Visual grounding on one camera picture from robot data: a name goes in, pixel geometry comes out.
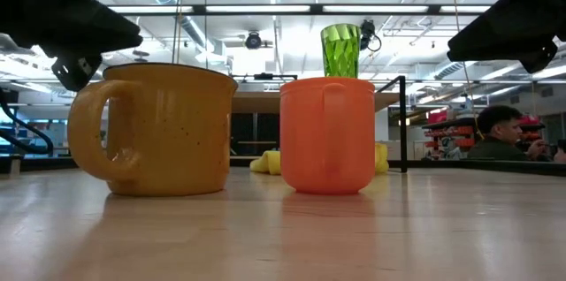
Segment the green cup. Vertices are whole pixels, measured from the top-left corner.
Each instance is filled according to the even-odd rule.
[[[338,24],[320,32],[326,77],[357,78],[362,30],[356,25]]]

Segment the fluorescent light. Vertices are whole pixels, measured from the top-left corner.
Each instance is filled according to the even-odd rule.
[[[502,75],[504,75],[504,74],[507,74],[507,73],[509,73],[509,72],[512,72],[512,71],[514,71],[515,69],[518,69],[518,68],[520,68],[520,67],[522,67],[522,65],[519,64],[519,63],[516,63],[516,64],[514,64],[514,65],[509,65],[509,66],[506,66],[505,68],[502,68],[502,69],[500,69],[500,70],[491,72],[491,73],[489,73],[489,74],[487,74],[487,75],[481,77],[480,79],[481,79],[481,80],[490,80],[490,79],[493,79],[493,78],[498,78],[498,77],[500,77],[500,76],[502,76]]]
[[[412,85],[410,85],[410,87],[407,87],[407,89],[405,90],[405,93],[407,95],[412,95],[412,94],[416,93],[416,91],[420,90],[423,87],[425,87],[424,83],[413,83]]]
[[[428,33],[424,34],[425,37],[434,36],[434,37],[454,37],[458,34],[457,30],[431,30]]]
[[[410,125],[410,118],[405,118],[405,125]]]
[[[20,84],[20,83],[16,83],[16,82],[12,82],[13,86],[16,87],[24,87],[24,88],[28,88],[30,90],[34,90],[34,91],[38,91],[38,92],[43,92],[43,93],[51,93],[51,89],[49,89],[48,87],[39,85],[37,83],[32,83],[32,82],[28,82],[26,84]]]
[[[538,84],[566,84],[566,80],[541,80]]]
[[[561,65],[555,68],[545,69],[532,75],[533,79],[544,79],[554,77],[555,75],[566,73],[566,65]]]
[[[36,69],[30,65],[23,65],[8,57],[4,57],[3,59],[4,61],[0,61],[0,72],[23,78],[44,78],[46,76],[53,77],[53,73],[51,72]]]
[[[127,14],[171,14],[171,13],[188,13],[193,12],[193,6],[175,6],[175,5],[155,5],[155,6],[108,6],[117,13]]]
[[[421,5],[335,5],[335,6],[323,6],[323,12],[383,12],[383,13],[395,13],[395,12],[406,12],[406,13],[419,13],[427,12],[428,6]]]
[[[49,107],[57,107],[57,106],[69,106],[70,103],[28,103],[27,106],[49,106]]]
[[[484,97],[484,96],[486,96],[486,95],[473,95],[473,96],[470,96],[470,98],[471,98],[472,100],[479,100],[479,99],[481,99],[481,98]],[[463,96],[459,96],[459,97],[457,97],[457,98],[455,98],[455,99],[452,99],[452,102],[454,102],[454,103],[465,103],[465,102],[466,102],[466,98],[463,97]]]
[[[425,96],[424,98],[418,100],[418,103],[419,104],[429,103],[430,101],[434,101],[435,98],[436,97],[433,96],[433,95],[428,95],[428,96]]]
[[[458,12],[485,12],[490,6],[458,6]],[[440,7],[440,13],[454,13],[456,12],[455,6],[442,6]]]
[[[503,95],[503,94],[506,94],[507,92],[515,90],[517,88],[518,87],[506,87],[506,88],[503,88],[501,90],[495,91],[495,92],[491,93],[490,95]]]
[[[229,5],[207,6],[210,12],[307,12],[308,5]]]
[[[225,56],[220,56],[217,55],[215,53],[212,52],[208,52],[208,51],[204,51],[201,52],[200,54],[195,56],[196,61],[198,61],[199,63],[205,63],[207,60],[209,62],[222,62],[222,63],[226,63],[227,58]]]

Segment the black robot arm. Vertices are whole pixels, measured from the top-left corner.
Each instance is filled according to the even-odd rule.
[[[566,40],[566,0],[499,0],[449,42],[452,61],[518,60],[527,72],[547,67],[553,39]]]
[[[137,47],[142,43],[140,28],[96,0],[0,0],[0,33],[8,34],[21,48],[39,45],[48,57],[57,57],[51,67],[63,86],[79,91],[91,80],[102,63],[101,54]],[[31,153],[47,154],[50,139],[30,125],[17,120],[3,96],[4,112],[25,128],[40,135],[46,149],[30,147],[7,133],[0,136]]]

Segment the man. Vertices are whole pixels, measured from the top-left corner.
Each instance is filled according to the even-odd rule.
[[[484,139],[471,148],[468,158],[537,161],[546,149],[543,140],[534,141],[526,154],[515,146],[523,132],[519,126],[519,119],[522,116],[517,109],[505,105],[494,105],[484,109],[478,115],[478,128],[484,134]]]

